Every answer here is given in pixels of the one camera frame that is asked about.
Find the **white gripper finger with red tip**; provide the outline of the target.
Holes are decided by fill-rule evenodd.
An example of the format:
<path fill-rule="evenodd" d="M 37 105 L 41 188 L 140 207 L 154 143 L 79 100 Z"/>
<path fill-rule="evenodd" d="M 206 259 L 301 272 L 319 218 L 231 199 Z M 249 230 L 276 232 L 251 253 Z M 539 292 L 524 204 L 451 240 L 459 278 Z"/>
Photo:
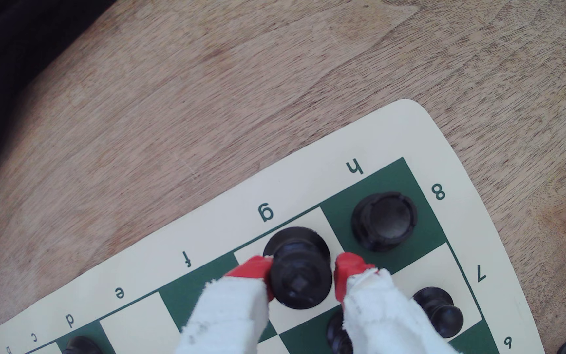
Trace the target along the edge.
<path fill-rule="evenodd" d="M 458 353 L 387 269 L 344 252 L 336 257 L 334 281 L 353 353 Z"/>
<path fill-rule="evenodd" d="M 176 353 L 257 353 L 269 322 L 272 256 L 252 256 L 204 287 Z"/>

